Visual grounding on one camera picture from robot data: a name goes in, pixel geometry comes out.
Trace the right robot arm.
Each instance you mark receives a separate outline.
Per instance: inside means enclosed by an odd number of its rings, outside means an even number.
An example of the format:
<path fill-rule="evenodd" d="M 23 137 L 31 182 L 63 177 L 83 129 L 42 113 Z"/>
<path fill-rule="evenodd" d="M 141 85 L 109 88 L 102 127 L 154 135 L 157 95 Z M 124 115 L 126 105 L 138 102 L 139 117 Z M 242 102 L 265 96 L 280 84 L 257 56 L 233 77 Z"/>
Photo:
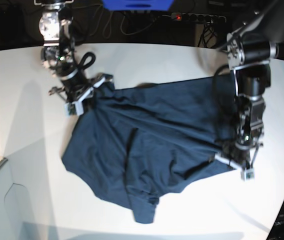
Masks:
<path fill-rule="evenodd" d="M 71 0 L 35 0 L 42 8 L 39 32 L 43 37 L 41 61 L 62 86 L 52 87 L 48 94 L 58 95 L 66 104 L 80 102 L 85 107 L 92 105 L 95 78 L 87 78 L 85 70 L 96 61 L 93 52 L 87 52 L 76 60 L 76 41 L 73 36 Z"/>

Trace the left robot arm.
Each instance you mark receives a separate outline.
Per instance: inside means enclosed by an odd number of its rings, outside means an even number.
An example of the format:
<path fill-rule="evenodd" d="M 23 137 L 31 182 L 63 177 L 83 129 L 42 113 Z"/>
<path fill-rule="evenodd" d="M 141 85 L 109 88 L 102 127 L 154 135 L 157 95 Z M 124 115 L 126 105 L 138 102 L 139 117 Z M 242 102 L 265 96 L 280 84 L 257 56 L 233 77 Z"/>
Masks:
<path fill-rule="evenodd" d="M 263 114 L 265 90 L 271 86 L 270 62 L 279 55 L 279 43 L 284 41 L 284 0 L 269 0 L 265 6 L 246 14 L 239 26 L 229 33 L 226 43 L 217 48 L 226 49 L 228 63 L 220 66 L 213 76 L 212 89 L 217 89 L 217 77 L 229 69 L 235 87 L 235 113 L 217 105 L 235 130 L 233 138 L 222 142 L 222 152 L 215 160 L 241 170 L 243 180 L 255 176 L 255 156 L 263 146 Z"/>

